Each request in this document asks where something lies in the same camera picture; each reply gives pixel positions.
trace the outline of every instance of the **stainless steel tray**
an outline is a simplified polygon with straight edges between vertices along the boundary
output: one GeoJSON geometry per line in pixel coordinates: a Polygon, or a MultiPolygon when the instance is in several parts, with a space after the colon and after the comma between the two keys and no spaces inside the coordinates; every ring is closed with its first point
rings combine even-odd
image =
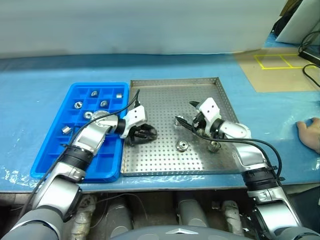
{"type": "Polygon", "coordinates": [[[213,97],[223,119],[238,122],[218,77],[191,79],[132,80],[130,98],[140,89],[139,100],[145,107],[148,124],[158,131],[153,142],[124,145],[121,173],[125,176],[230,174],[239,170],[232,152],[224,144],[217,153],[208,150],[209,141],[200,139],[182,126],[175,116],[190,123],[197,114],[189,101],[213,97]],[[185,152],[176,149],[178,140],[186,140],[185,152]]]}

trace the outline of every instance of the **white wall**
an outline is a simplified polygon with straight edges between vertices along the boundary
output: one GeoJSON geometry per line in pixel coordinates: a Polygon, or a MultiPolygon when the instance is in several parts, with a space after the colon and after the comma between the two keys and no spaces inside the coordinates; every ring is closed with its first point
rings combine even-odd
{"type": "Polygon", "coordinates": [[[0,0],[0,58],[259,49],[286,0],[0,0]]]}

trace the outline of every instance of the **human hand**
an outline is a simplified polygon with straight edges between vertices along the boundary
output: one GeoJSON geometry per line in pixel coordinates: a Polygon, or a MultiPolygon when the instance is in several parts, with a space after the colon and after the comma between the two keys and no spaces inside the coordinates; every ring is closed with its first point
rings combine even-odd
{"type": "Polygon", "coordinates": [[[308,127],[303,121],[298,121],[296,126],[301,142],[320,154],[320,118],[313,117],[308,127]]]}

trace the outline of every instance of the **blue plastic tray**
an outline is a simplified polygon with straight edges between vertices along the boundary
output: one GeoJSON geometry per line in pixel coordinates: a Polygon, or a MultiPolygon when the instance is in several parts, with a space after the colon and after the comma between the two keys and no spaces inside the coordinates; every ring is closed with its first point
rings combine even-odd
{"type": "MultiPolygon", "coordinates": [[[[63,151],[64,147],[61,144],[69,142],[72,132],[67,135],[63,134],[64,126],[73,128],[84,125],[88,122],[84,118],[86,111],[106,110],[113,113],[127,105],[128,97],[129,87],[124,82],[74,83],[66,94],[36,156],[30,171],[31,177],[40,179],[63,151]],[[98,91],[98,96],[92,97],[93,91],[98,91]],[[122,94],[122,98],[116,98],[117,94],[122,94]],[[106,107],[100,107],[103,100],[108,102],[106,107]],[[75,109],[74,104],[78,101],[83,102],[83,105],[80,109],[75,109]]],[[[122,111],[119,116],[123,118],[125,114],[126,111],[122,111]]],[[[123,139],[120,139],[118,135],[107,135],[98,154],[86,171],[84,182],[116,181],[120,175],[123,144],[123,139]]]]}

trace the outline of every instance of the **black cable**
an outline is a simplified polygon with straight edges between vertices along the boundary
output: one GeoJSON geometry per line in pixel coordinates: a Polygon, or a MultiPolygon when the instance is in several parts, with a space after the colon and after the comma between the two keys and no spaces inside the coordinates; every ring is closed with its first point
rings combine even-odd
{"type": "Polygon", "coordinates": [[[46,179],[46,177],[48,176],[48,174],[54,169],[54,167],[57,165],[57,163],[59,162],[61,156],[65,153],[66,148],[63,150],[63,152],[58,156],[58,158],[55,160],[55,162],[51,165],[51,167],[46,171],[46,173],[43,175],[43,177],[39,180],[39,182],[36,184],[36,186],[34,187],[34,189],[32,190],[32,192],[30,193],[30,195],[28,196],[26,202],[23,205],[23,208],[19,214],[18,219],[20,219],[26,212],[27,207],[29,205],[29,203],[31,202],[32,198],[34,197],[34,195],[36,194],[36,191],[38,190],[38,188],[40,187],[40,185],[42,184],[42,182],[46,179]]]}
{"type": "Polygon", "coordinates": [[[308,46],[309,44],[311,44],[312,42],[311,41],[307,41],[305,42],[305,40],[307,39],[307,37],[309,37],[310,35],[312,34],[316,34],[316,33],[320,33],[320,31],[312,31],[310,33],[308,33],[301,41],[300,43],[300,46],[299,46],[299,49],[298,49],[298,52],[301,53],[304,49],[302,49],[303,47],[306,47],[308,46]]]}
{"type": "Polygon", "coordinates": [[[302,68],[303,74],[306,75],[312,82],[314,82],[315,85],[317,85],[320,88],[320,84],[317,83],[316,80],[314,80],[313,77],[311,77],[309,74],[306,73],[306,67],[309,67],[309,66],[315,66],[317,68],[320,68],[320,66],[317,65],[317,64],[307,64],[302,68]]]}
{"type": "Polygon", "coordinates": [[[209,138],[209,137],[205,137],[205,136],[202,136],[200,135],[199,133],[197,133],[197,130],[195,128],[195,122],[192,123],[192,132],[197,135],[198,137],[202,138],[202,139],[205,139],[205,140],[208,140],[208,141],[216,141],[216,142],[227,142],[227,143],[239,143],[239,144],[248,144],[248,145],[251,145],[251,146],[254,146],[256,147],[257,149],[259,149],[262,154],[264,155],[267,163],[270,165],[270,167],[272,166],[272,164],[270,163],[270,160],[269,160],[269,157],[266,153],[266,151],[260,147],[259,145],[257,144],[254,144],[252,142],[258,142],[258,143],[261,143],[261,144],[265,144],[267,145],[269,148],[271,148],[276,157],[277,157],[277,160],[278,160],[278,170],[276,172],[276,176],[277,178],[280,177],[280,174],[281,174],[281,171],[282,171],[282,159],[280,157],[280,154],[278,153],[278,151],[276,150],[276,148],[274,146],[272,146],[270,143],[266,142],[266,141],[262,141],[262,140],[259,140],[259,139],[254,139],[254,138],[232,138],[232,139],[220,139],[220,138],[209,138]]]}
{"type": "MultiPolygon", "coordinates": [[[[97,121],[99,119],[103,119],[105,117],[109,117],[111,115],[115,115],[115,114],[118,114],[120,112],[122,112],[123,110],[126,110],[127,108],[129,108],[135,101],[138,101],[138,97],[139,97],[139,92],[140,92],[140,89],[138,89],[133,97],[133,99],[129,102],[129,104],[125,107],[123,107],[122,109],[118,110],[118,111],[115,111],[113,113],[108,113],[108,114],[105,114],[105,115],[102,115],[102,116],[99,116],[89,122],[87,122],[86,124],[84,124],[82,127],[79,128],[78,131],[76,131],[75,134],[72,135],[70,141],[69,141],[69,145],[72,144],[72,142],[76,139],[76,137],[78,136],[78,134],[85,128],[87,127],[89,124],[93,123],[94,121],[97,121]]],[[[39,180],[39,182],[37,183],[37,185],[34,187],[34,189],[32,190],[32,192],[30,193],[30,195],[28,196],[26,202],[24,203],[23,205],[23,208],[19,214],[19,217],[18,219],[20,219],[26,212],[27,210],[27,207],[29,205],[29,203],[31,202],[32,198],[34,197],[34,195],[36,194],[36,191],[39,189],[40,185],[43,183],[43,181],[46,179],[46,177],[48,176],[49,173],[51,173],[51,171],[54,169],[54,167],[56,166],[56,164],[59,162],[61,156],[65,153],[65,151],[67,150],[67,148],[65,148],[63,150],[63,152],[57,157],[57,159],[55,160],[55,162],[51,165],[51,167],[46,171],[46,173],[43,175],[43,177],[39,180]]]]}

